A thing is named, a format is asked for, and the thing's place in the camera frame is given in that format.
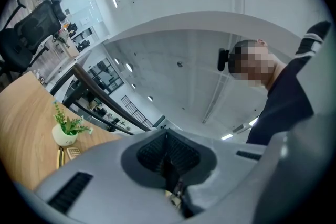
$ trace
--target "black office chair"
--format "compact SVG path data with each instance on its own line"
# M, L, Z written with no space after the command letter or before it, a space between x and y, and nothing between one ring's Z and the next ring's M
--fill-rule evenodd
M10 72L23 73L31 67L41 54L49 50L45 45L33 58L38 46L61 29L61 24L55 15L50 0L43 1L26 18L15 24L14 28L6 28L10 20L20 8L26 8L19 0L18 7L0 31L0 76L6 74L9 81L13 82Z
M69 37L72 38L76 34L76 31L78 30L78 28L76 24L69 24L67 30L69 32Z
M64 21L65 18L67 17L67 15L63 13L63 10L60 4L61 2L62 0L51 0L52 9L60 22Z

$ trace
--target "wooden desk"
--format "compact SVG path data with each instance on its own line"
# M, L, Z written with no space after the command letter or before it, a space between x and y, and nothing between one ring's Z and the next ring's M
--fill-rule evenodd
M0 93L0 159L9 176L33 190L46 176L56 170L58 145L51 134L56 122L53 117L54 97L29 72L15 80ZM66 116L78 116L60 104ZM121 137L87 121L93 127L78 135L72 146L85 150ZM65 152L65 163L69 161Z
M65 46L65 44L63 44L63 47L66 51L66 53L69 55L69 57L76 57L79 55L79 51L76 48L76 45L72 42L71 38L68 37L67 39L67 45L70 47L68 48L67 46Z

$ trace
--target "black metal railing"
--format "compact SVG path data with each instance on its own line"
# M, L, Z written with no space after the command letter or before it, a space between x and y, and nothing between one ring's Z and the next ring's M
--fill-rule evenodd
M136 106L131 102L131 100L125 95L121 98L121 102L125 105L126 109L129 111L132 117L141 122L148 128L152 128L153 124L136 108Z
M144 130L145 132L150 131L150 128L138 121L135 117L131 116L124 108L113 101L107 93L105 93L98 85L90 78L89 74L85 72L83 67L74 64L55 84L51 89L50 94L55 95L56 92L67 82L72 76L75 76L79 80L79 84L76 89L63 100L62 104L69 108L73 103L77 102L78 99L85 93L89 92L92 96L100 100L101 103L105 104L108 108L114 111L116 114L120 115L122 118L135 125L136 127Z

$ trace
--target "black mesh vent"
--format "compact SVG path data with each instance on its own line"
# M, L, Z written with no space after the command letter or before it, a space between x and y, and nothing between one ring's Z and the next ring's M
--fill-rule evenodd
M49 202L49 205L66 214L84 188L92 179L92 175L78 172Z
M255 161L258 161L261 158L260 154L251 153L247 151L237 151L236 155L244 157L244 158L248 158L248 159L253 159Z
M236 133L236 132L238 132L239 130L241 130L242 128L244 128L244 126L243 126L243 125L240 125L240 126L238 126L237 128L235 128L234 130L232 130L232 132Z
M137 153L138 161L148 170L162 175L163 160L165 157L165 143L166 136L160 135L151 143L143 146Z
M138 161L147 169L166 177L173 168L180 176L200 163L199 153L175 136L166 134L143 146L137 153Z

